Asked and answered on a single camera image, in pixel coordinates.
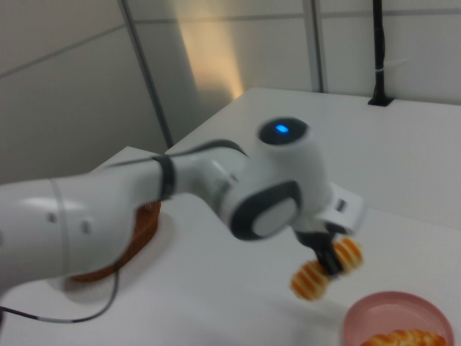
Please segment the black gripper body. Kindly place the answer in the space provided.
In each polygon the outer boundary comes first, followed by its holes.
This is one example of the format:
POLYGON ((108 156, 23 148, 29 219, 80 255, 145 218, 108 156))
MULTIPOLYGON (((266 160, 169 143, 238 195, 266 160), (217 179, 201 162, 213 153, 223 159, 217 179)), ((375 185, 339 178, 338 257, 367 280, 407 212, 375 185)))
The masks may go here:
POLYGON ((295 226, 295 236, 300 244, 314 252, 330 252, 333 250, 333 239, 337 232, 328 226, 326 229, 312 230, 299 225, 295 226))

